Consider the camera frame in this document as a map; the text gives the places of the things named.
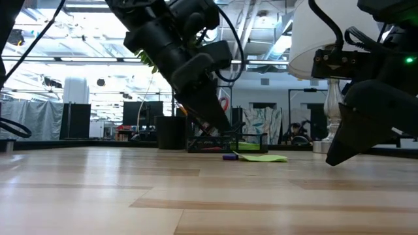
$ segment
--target black cable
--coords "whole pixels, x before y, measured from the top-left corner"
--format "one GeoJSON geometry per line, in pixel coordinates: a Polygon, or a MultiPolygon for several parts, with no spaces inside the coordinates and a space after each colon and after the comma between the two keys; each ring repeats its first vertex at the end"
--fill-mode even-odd
{"type": "Polygon", "coordinates": [[[332,29],[332,31],[334,32],[334,34],[336,36],[335,49],[337,49],[337,51],[342,51],[342,48],[344,46],[344,40],[343,40],[341,29],[338,27],[338,25],[331,18],[329,18],[329,16],[327,16],[319,8],[319,6],[316,4],[315,0],[309,0],[308,3],[309,3],[309,7],[313,11],[313,13],[315,13],[322,21],[324,21],[324,23],[326,23],[332,29]]]}
{"type": "Polygon", "coordinates": [[[356,27],[350,27],[347,29],[346,32],[358,38],[362,42],[362,45],[369,52],[374,52],[374,53],[379,53],[379,54],[388,54],[391,56],[418,56],[417,52],[399,52],[396,50],[392,50],[390,48],[386,48],[381,43],[378,43],[375,40],[368,37],[367,35],[365,35],[362,31],[358,30],[356,27]]]}
{"type": "Polygon", "coordinates": [[[353,39],[351,39],[350,32],[348,30],[346,30],[344,33],[344,40],[346,40],[346,42],[350,45],[356,46],[366,51],[370,51],[370,48],[367,48],[367,46],[364,43],[355,42],[353,39]]]}
{"type": "MultiPolygon", "coordinates": [[[[47,30],[49,30],[49,28],[51,28],[52,24],[55,22],[55,18],[58,16],[58,14],[61,12],[61,9],[64,7],[64,4],[65,4],[65,0],[61,0],[61,2],[59,3],[59,5],[57,7],[57,10],[54,13],[54,16],[52,16],[52,19],[46,24],[45,28],[42,30],[42,32],[39,33],[39,35],[36,37],[36,39],[29,46],[29,48],[21,56],[19,61],[7,73],[7,75],[4,77],[4,80],[0,81],[1,88],[3,88],[6,81],[12,76],[13,72],[15,72],[16,69],[18,69],[18,67],[25,61],[25,58],[27,57],[27,55],[29,55],[29,53],[31,53],[32,49],[36,46],[36,44],[39,42],[39,40],[45,35],[47,30]]],[[[5,119],[5,118],[2,118],[2,117],[0,117],[0,128],[3,128],[4,130],[6,130],[6,131],[8,131],[12,134],[15,134],[16,136],[22,137],[22,138],[29,138],[29,137],[32,136],[32,132],[27,127],[25,127],[24,125],[16,123],[16,122],[8,120],[8,119],[5,119]],[[21,128],[24,131],[24,133],[12,128],[11,126],[7,125],[6,123],[14,125],[15,127],[21,128]]]]}
{"type": "Polygon", "coordinates": [[[6,131],[8,131],[8,132],[10,132],[12,134],[15,134],[15,135],[17,135],[19,137],[22,137],[22,138],[29,138],[29,137],[32,136],[31,130],[29,130],[24,125],[19,124],[19,123],[16,123],[14,121],[11,121],[9,119],[2,118],[2,117],[0,117],[0,128],[3,128],[4,130],[6,130],[6,131]],[[5,123],[11,124],[11,125],[13,125],[15,127],[18,127],[18,128],[21,128],[22,130],[25,131],[25,133],[20,132],[20,131],[14,129],[11,126],[9,126],[9,125],[7,125],[5,123]]]}
{"type": "Polygon", "coordinates": [[[224,13],[224,11],[220,7],[218,7],[218,10],[219,10],[219,13],[222,15],[222,17],[227,22],[228,26],[231,28],[231,31],[233,32],[236,43],[238,43],[238,49],[240,50],[240,54],[241,54],[241,66],[240,66],[240,69],[238,70],[238,74],[233,79],[228,79],[228,78],[223,77],[219,70],[215,71],[215,74],[219,77],[220,80],[223,80],[224,82],[235,82],[241,77],[241,74],[244,71],[244,68],[246,66],[246,60],[244,57],[244,49],[242,49],[240,37],[235,31],[235,27],[233,23],[231,22],[231,20],[228,18],[226,13],[224,13]]]}
{"type": "Polygon", "coordinates": [[[387,23],[384,23],[384,24],[383,24],[383,27],[381,28],[381,31],[380,31],[379,37],[378,37],[378,43],[380,43],[381,39],[383,38],[383,34],[384,34],[384,33],[385,33],[385,31],[386,31],[386,27],[387,27],[387,23]]]}
{"type": "Polygon", "coordinates": [[[203,42],[204,38],[206,37],[207,32],[208,32],[208,29],[205,28],[202,32],[202,35],[197,39],[196,46],[200,45],[203,42]]]}
{"type": "Polygon", "coordinates": [[[18,69],[18,67],[24,62],[24,60],[27,57],[27,55],[29,55],[29,53],[31,53],[32,49],[36,46],[36,44],[38,43],[38,41],[45,35],[45,33],[47,32],[47,30],[49,30],[49,28],[51,28],[52,24],[55,22],[55,18],[58,16],[58,14],[61,12],[61,9],[64,7],[64,4],[65,4],[65,0],[61,0],[61,2],[59,3],[59,5],[57,7],[57,10],[54,13],[54,16],[52,16],[52,19],[48,22],[48,24],[46,24],[45,28],[42,30],[42,32],[39,33],[39,35],[36,37],[36,39],[29,46],[29,48],[21,56],[21,58],[19,59],[19,61],[7,73],[6,79],[4,81],[0,81],[1,82],[1,87],[3,87],[3,85],[5,84],[5,82],[10,78],[10,76],[12,76],[13,72],[16,71],[16,69],[18,69]]]}

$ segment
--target white lampshade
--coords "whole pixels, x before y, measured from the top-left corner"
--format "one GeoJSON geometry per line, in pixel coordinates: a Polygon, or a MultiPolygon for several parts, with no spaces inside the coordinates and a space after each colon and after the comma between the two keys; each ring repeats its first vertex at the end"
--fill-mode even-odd
{"type": "MultiPolygon", "coordinates": [[[[357,7],[357,0],[316,0],[319,8],[327,14],[344,32],[351,26],[377,40],[379,28],[373,17],[357,7]]],[[[289,73],[300,79],[310,79],[315,52],[334,44],[332,30],[309,7],[308,0],[299,0],[296,5],[292,27],[289,73]]],[[[346,51],[362,51],[345,44],[346,51]]]]}

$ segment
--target gray curtain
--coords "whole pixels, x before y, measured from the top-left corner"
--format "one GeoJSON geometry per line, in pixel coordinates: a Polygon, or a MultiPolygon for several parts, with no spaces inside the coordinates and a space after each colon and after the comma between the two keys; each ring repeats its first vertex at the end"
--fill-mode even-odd
{"type": "Polygon", "coordinates": [[[31,138],[20,138],[0,130],[0,138],[27,141],[59,140],[64,104],[56,102],[13,101],[1,103],[1,117],[22,125],[32,132],[31,138]]]}

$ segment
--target white cylinder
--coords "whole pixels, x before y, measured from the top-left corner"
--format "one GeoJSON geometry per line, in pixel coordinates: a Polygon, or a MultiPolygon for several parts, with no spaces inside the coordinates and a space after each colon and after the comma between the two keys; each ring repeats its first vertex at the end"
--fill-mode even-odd
{"type": "MultiPolygon", "coordinates": [[[[344,32],[351,26],[377,40],[379,27],[373,17],[357,7],[357,0],[316,0],[325,12],[344,32]]],[[[336,37],[329,26],[312,12],[308,0],[299,0],[295,8],[290,49],[289,73],[300,79],[310,79],[315,52],[335,43],[336,37]]],[[[345,44],[346,51],[362,51],[345,44]]]]}
{"type": "Polygon", "coordinates": [[[88,104],[90,89],[85,78],[67,77],[64,83],[64,103],[88,104]]]}

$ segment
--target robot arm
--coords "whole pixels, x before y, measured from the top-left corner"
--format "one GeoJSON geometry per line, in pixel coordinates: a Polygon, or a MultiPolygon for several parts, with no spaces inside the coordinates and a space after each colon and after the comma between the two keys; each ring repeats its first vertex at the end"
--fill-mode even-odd
{"type": "Polygon", "coordinates": [[[129,30],[124,45],[144,50],[190,114],[220,131],[231,127],[216,96],[212,72],[231,65],[226,41],[198,48],[187,46],[200,30],[219,25],[219,8],[212,0],[106,0],[129,30]]]}
{"type": "MultiPolygon", "coordinates": [[[[314,78],[352,79],[353,84],[345,89],[346,97],[340,104],[342,122],[327,154],[332,166],[390,139],[393,127],[418,135],[418,1],[359,0],[358,6],[377,21],[394,27],[383,44],[353,27],[346,31],[347,43],[370,53],[335,48],[318,50],[315,55],[314,78]],[[354,42],[350,35],[362,42],[354,42]]],[[[317,15],[335,26],[330,19],[317,15]]],[[[331,28],[340,38],[341,31],[331,28]]]]}

